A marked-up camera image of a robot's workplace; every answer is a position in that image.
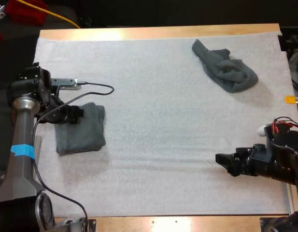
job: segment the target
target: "yellow cable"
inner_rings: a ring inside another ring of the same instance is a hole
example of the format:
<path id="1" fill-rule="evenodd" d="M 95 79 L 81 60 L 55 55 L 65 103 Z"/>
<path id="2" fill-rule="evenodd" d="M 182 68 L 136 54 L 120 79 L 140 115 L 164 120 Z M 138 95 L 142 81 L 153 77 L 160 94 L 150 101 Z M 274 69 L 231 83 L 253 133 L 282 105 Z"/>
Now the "yellow cable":
<path id="1" fill-rule="evenodd" d="M 20 2 L 20 3 L 23 3 L 23 4 L 27 5 L 27 6 L 33 7 L 33 8 L 35 8 L 35 9 L 37 9 L 37 10 L 46 12 L 46 13 L 48 13 L 48 14 L 50 14 L 50 15 L 55 16 L 55 17 L 61 18 L 61 19 L 65 20 L 65 21 L 67 21 L 67 22 L 73 24 L 75 27 L 80 28 L 80 26 L 78 26 L 75 22 L 71 21 L 71 20 L 68 19 L 68 18 L 65 18 L 65 17 L 63 17 L 63 16 L 60 16 L 60 15 L 58 15 L 58 14 L 55 14 L 55 13 L 53 13 L 53 12 L 51 12 L 51 11 L 45 10 L 45 9 L 40 8 L 40 7 L 38 7 L 38 6 L 32 5 L 32 4 L 30 4 L 30 3 L 26 2 L 26 1 L 23 1 L 23 0 L 17 0 L 17 1 Z"/>

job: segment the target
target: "orange object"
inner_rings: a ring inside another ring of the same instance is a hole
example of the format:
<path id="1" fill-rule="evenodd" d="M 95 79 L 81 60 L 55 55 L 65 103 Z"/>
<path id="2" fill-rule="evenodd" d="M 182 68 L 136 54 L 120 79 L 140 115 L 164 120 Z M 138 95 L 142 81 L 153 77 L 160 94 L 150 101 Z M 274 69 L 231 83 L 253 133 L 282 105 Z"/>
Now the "orange object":
<path id="1" fill-rule="evenodd" d="M 27 0 L 27 2 L 45 10 L 49 9 L 48 5 L 42 0 Z M 14 22 L 35 26 L 42 26 L 48 15 L 45 12 L 26 6 L 17 0 L 9 0 L 5 12 Z"/>

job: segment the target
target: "metal plate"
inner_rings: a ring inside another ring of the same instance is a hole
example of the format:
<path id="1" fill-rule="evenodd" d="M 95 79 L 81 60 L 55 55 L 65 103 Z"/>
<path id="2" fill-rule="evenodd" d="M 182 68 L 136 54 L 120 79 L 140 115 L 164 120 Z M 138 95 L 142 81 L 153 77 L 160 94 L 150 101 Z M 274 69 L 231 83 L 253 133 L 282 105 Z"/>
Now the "metal plate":
<path id="1" fill-rule="evenodd" d="M 90 232 L 97 232 L 96 224 L 97 224 L 96 219 L 89 219 Z"/>

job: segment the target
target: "gray towel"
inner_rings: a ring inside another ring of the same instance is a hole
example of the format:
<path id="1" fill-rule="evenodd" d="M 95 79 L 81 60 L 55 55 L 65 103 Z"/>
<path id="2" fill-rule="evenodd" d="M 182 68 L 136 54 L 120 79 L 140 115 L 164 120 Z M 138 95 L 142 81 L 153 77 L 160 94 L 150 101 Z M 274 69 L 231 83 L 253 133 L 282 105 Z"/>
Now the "gray towel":
<path id="1" fill-rule="evenodd" d="M 196 40 L 192 50 L 200 58 L 206 74 L 227 92 L 241 92 L 258 82 L 256 73 L 242 60 L 230 59 L 227 49 L 210 51 Z"/>
<path id="2" fill-rule="evenodd" d="M 103 135 L 105 108 L 93 102 L 80 106 L 84 117 L 76 124 L 55 125 L 57 153 L 60 155 L 98 151 L 106 144 Z"/>

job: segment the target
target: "black wire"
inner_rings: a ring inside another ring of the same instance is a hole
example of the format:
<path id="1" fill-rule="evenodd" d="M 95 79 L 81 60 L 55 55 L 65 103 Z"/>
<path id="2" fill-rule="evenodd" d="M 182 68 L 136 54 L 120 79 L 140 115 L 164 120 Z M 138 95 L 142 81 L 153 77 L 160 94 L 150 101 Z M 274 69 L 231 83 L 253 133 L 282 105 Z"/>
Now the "black wire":
<path id="1" fill-rule="evenodd" d="M 58 94 L 59 94 L 59 92 L 60 92 L 60 87 L 61 87 L 61 86 L 58 86 L 58 87 L 57 87 L 56 97 L 58 97 Z"/>
<path id="2" fill-rule="evenodd" d="M 281 118 L 288 118 L 289 121 L 292 121 L 293 123 L 295 123 L 296 125 L 298 125 L 297 122 L 295 122 L 294 120 L 292 120 L 290 117 L 286 117 L 286 116 L 277 117 L 277 118 L 274 119 L 274 122 L 276 122 L 278 119 L 281 119 Z"/>
<path id="3" fill-rule="evenodd" d="M 41 183 L 41 185 L 42 185 L 46 190 L 48 190 L 49 192 L 51 192 L 51 193 L 53 193 L 53 194 L 55 194 L 55 195 L 57 195 L 57 196 L 59 196 L 59 197 L 61 197 L 61 198 L 64 198 L 64 199 L 66 199 L 66 200 L 68 200 L 68 201 L 70 201 L 70 202 L 72 202 L 72 203 L 75 203 L 75 204 L 77 204 L 78 206 L 80 206 L 80 208 L 83 210 L 83 212 L 84 212 L 84 214 L 85 214 L 85 232 L 87 232 L 88 217 L 87 217 L 87 212 L 86 212 L 86 210 L 85 210 L 85 207 L 84 207 L 82 204 L 80 204 L 79 202 L 73 200 L 72 198 L 69 198 L 69 197 L 67 197 L 67 196 L 64 196 L 64 195 L 62 195 L 62 194 L 60 194 L 60 193 L 58 193 L 58 192 L 55 192 L 55 191 L 52 190 L 51 188 L 49 188 L 49 187 L 43 182 L 43 179 L 42 179 L 42 177 L 41 177 L 41 175 L 40 175 L 40 173 L 39 173 L 39 171 L 38 171 L 37 164 L 36 164 L 36 161 L 35 161 L 35 160 L 33 160 L 33 166 L 34 166 L 36 175 L 37 175 L 37 177 L 38 177 L 38 179 L 39 179 L 39 182 Z"/>
<path id="4" fill-rule="evenodd" d="M 85 85 L 104 86 L 104 87 L 111 88 L 112 90 L 109 92 L 109 94 L 111 94 L 114 91 L 114 88 L 109 85 L 97 84 L 97 83 L 91 83 L 91 82 L 85 82 Z"/>
<path id="5" fill-rule="evenodd" d="M 60 106 L 58 106 L 57 108 L 55 108 L 55 109 L 49 111 L 47 114 L 45 114 L 45 115 L 43 115 L 42 117 L 40 117 L 40 118 L 36 121 L 36 123 L 35 123 L 35 125 L 34 125 L 33 135 L 32 135 L 32 141 L 31 141 L 31 146 L 34 146 L 34 143 L 35 143 L 35 134 L 36 134 L 36 129 L 37 129 L 38 124 L 40 123 L 40 121 L 41 121 L 43 118 L 45 118 L 45 117 L 48 116 L 49 114 L 52 114 L 54 111 L 60 109 L 61 107 L 65 106 L 65 105 L 68 105 L 68 104 L 74 102 L 75 100 L 78 100 L 79 98 L 82 98 L 82 97 L 84 97 L 84 96 L 86 96 L 86 95 L 90 95 L 90 94 L 92 94 L 92 95 L 103 95 L 103 96 L 105 96 L 105 95 L 109 95 L 109 94 L 113 93 L 113 91 L 114 91 L 114 88 L 113 88 L 112 86 L 103 85 L 103 84 L 96 84 L 96 85 L 99 85 L 99 86 L 105 86 L 105 87 L 110 87 L 112 90 L 111 90 L 110 92 L 108 92 L 108 93 L 97 93 L 97 92 L 88 92 L 88 93 L 84 93 L 84 94 L 79 95 L 78 97 L 76 97 L 76 98 L 74 98 L 74 99 L 72 99 L 72 100 L 70 100 L 70 101 L 68 101 L 68 102 L 66 102 L 66 103 L 64 103 L 64 104 L 62 104 L 62 105 L 60 105 Z M 41 185 L 42 185 L 46 190 L 48 190 L 49 192 L 51 192 L 51 193 L 53 193 L 53 194 L 55 194 L 55 195 L 57 195 L 57 196 L 59 196 L 59 197 L 61 197 L 61 198 L 64 198 L 64 199 L 66 199 L 66 200 L 68 200 L 68 201 L 70 201 L 70 202 L 73 202 L 73 203 L 75 203 L 75 204 L 77 204 L 78 206 L 81 207 L 81 209 L 83 210 L 83 212 L 84 212 L 84 214 L 85 214 L 85 232 L 87 232 L 87 228 L 88 228 L 88 217 L 87 217 L 87 212 L 86 212 L 84 206 L 83 206 L 82 204 L 80 204 L 79 202 L 77 202 L 77 201 L 75 201 L 75 200 L 73 200 L 73 199 L 71 199 L 71 198 L 69 198 L 69 197 L 66 197 L 66 196 L 64 196 L 64 195 L 62 195 L 62 194 L 60 194 L 60 193 L 58 193 L 58 192 L 55 192 L 54 190 L 52 190 L 51 188 L 49 188 L 49 187 L 43 182 L 43 179 L 42 179 L 42 177 L 41 177 L 41 175 L 40 175 L 40 173 L 39 173 L 39 171 L 38 171 L 38 167 L 37 167 L 37 164 L 36 164 L 36 161 L 35 161 L 35 160 L 33 161 L 33 166 L 34 166 L 36 175 L 37 175 L 37 177 L 38 177 L 38 179 L 39 179 Z"/>

